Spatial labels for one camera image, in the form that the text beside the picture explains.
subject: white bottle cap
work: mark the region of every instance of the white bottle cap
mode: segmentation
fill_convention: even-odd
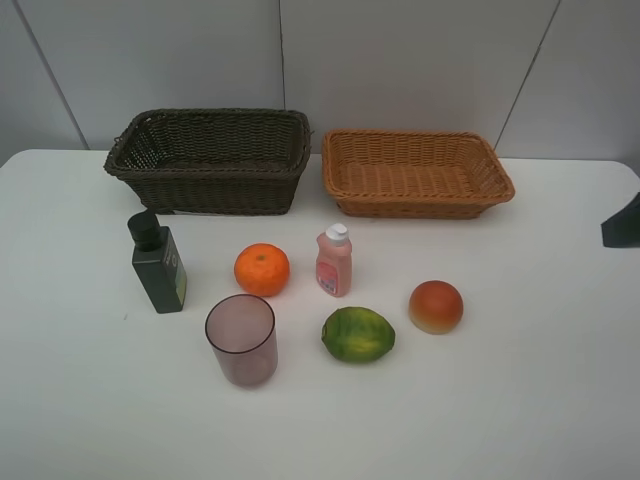
[[[327,228],[325,232],[329,241],[339,247],[340,245],[344,245],[349,240],[349,230],[341,223],[335,223]]]

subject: wicker basket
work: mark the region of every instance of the wicker basket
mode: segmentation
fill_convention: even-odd
[[[307,117],[281,110],[152,110],[105,170],[157,213],[286,213],[310,153]]]
[[[473,133],[333,130],[322,157],[324,185],[347,215],[475,218],[515,194]]]

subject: white wall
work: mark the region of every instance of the white wall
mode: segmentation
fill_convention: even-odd
[[[0,0],[0,165],[29,148],[83,148],[10,0]]]
[[[564,0],[498,145],[640,167],[640,1]]]
[[[20,0],[91,148],[161,107],[282,108],[277,0]]]
[[[557,0],[282,0],[286,104],[331,128],[495,142]]]

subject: tangerine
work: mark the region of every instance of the tangerine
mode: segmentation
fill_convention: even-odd
[[[289,281],[289,259],[274,245],[256,243],[245,248],[233,267],[238,285],[247,293],[271,297]]]

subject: dark green bottle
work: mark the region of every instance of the dark green bottle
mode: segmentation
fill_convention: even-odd
[[[153,212],[137,213],[127,223],[136,244],[135,269],[158,313],[179,312],[187,291],[187,275],[169,227],[161,227]]]

